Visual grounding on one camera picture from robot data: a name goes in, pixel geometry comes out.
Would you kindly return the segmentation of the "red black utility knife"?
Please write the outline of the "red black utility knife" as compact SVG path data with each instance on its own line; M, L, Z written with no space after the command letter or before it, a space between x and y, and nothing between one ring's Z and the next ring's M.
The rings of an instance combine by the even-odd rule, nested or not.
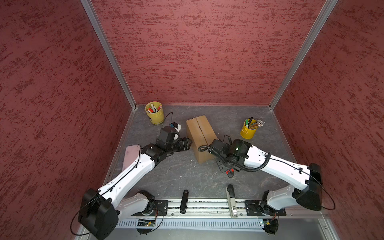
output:
M226 174L229 178L232 178L235 175L235 170L234 169L229 169L226 171Z

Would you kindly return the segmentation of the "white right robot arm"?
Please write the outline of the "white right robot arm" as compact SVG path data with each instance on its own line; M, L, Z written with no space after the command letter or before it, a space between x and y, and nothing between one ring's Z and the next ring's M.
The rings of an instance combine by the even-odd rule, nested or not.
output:
M199 151L214 155L229 171L263 171L288 183L282 189L264 192L259 208L266 215L296 205L312 211L322 209L322 170L317 164L296 164L239 139L231 145L214 140L209 146L200 146Z

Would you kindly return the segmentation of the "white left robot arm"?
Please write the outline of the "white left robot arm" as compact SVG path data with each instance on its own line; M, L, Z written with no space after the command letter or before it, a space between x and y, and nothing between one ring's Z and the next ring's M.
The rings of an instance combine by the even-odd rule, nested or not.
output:
M81 207L75 219L84 226L89 234L98 240L104 240L123 220L141 213L156 217L164 212L156 206L155 197L142 190L125 200L126 194L147 173L159 163L176 152L188 151L192 140L180 137L181 125L171 123L161 128L155 144L145 147L136 146L132 153L126 153L128 167L116 178L98 190L87 190L81 201Z

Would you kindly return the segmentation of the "brown cardboard express box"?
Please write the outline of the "brown cardboard express box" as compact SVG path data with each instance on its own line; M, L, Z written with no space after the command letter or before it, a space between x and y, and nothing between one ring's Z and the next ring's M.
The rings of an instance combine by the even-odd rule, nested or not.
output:
M200 152L200 146L209 146L217 136L206 116L199 116L186 121L187 137L192 140L191 149L194 151L199 164L213 160L215 157L208 151Z

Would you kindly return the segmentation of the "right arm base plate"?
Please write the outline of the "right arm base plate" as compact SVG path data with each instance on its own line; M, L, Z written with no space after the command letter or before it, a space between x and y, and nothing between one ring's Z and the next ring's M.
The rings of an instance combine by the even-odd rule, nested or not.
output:
M249 217L285 217L285 209L275 210L268 205L262 206L260 201L246 200L245 209Z

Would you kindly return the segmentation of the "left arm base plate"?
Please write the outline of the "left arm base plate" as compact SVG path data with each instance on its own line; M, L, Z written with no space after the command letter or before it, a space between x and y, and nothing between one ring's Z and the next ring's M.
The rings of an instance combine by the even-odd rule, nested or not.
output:
M155 216L157 212L163 213L166 216L168 205L168 200L150 200L142 212L135 213L133 216Z

